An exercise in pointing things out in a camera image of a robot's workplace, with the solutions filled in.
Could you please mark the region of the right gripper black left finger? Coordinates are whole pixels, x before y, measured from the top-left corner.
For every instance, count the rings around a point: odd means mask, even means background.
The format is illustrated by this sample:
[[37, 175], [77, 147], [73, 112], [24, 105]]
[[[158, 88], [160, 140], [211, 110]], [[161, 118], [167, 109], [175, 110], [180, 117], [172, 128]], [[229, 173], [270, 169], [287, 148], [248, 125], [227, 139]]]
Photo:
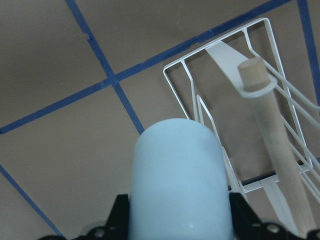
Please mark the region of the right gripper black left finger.
[[116, 196], [105, 224], [106, 240], [127, 240], [129, 223], [129, 196]]

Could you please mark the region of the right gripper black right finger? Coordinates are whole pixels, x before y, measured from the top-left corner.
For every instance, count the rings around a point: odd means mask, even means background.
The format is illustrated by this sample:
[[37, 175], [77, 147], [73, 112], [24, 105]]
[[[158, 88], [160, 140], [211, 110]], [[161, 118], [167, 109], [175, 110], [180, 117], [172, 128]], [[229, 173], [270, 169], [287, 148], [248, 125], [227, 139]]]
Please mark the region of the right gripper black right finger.
[[237, 240], [263, 240], [263, 223], [239, 192], [229, 193], [232, 224]]

